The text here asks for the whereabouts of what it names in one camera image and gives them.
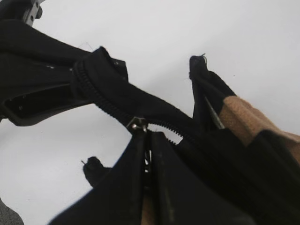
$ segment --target white wall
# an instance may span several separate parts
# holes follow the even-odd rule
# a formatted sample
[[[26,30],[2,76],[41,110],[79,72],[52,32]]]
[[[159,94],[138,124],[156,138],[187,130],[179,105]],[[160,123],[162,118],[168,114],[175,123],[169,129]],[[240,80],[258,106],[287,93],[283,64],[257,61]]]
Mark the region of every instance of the white wall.
[[[34,28],[70,45],[107,48],[130,81],[192,115],[188,61],[208,67],[281,129],[300,134],[300,1],[47,0]],[[81,159],[112,166],[130,139],[93,105],[33,127],[0,124],[0,196],[26,225],[46,224],[90,190]]]

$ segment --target black zipper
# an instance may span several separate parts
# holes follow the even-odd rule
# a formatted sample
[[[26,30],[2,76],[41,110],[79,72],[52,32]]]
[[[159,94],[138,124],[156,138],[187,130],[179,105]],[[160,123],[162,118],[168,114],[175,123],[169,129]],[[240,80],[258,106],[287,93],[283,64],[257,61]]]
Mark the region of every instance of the black zipper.
[[[90,78],[86,74],[84,64],[83,62],[78,62],[75,66],[74,74],[77,78],[77,81],[80,84],[80,87],[82,88],[83,92],[88,95],[92,100],[94,100],[94,103],[102,109],[104,112],[109,114],[110,116],[117,119],[120,123],[123,125],[127,125],[135,116],[128,114],[127,112],[122,111],[118,107],[116,107],[114,104],[112,104],[109,100],[107,100],[105,97],[99,93],[99,91],[94,87],[92,82],[90,81]],[[177,135],[186,138],[191,143],[195,144],[199,147],[199,142],[196,140],[195,137],[191,136],[187,132],[183,131],[182,129],[177,128],[175,125],[164,121],[164,120],[157,120],[157,119],[151,119],[151,118],[145,118],[148,124],[154,124],[159,125],[164,128],[167,128],[171,130],[172,132],[176,133]]]

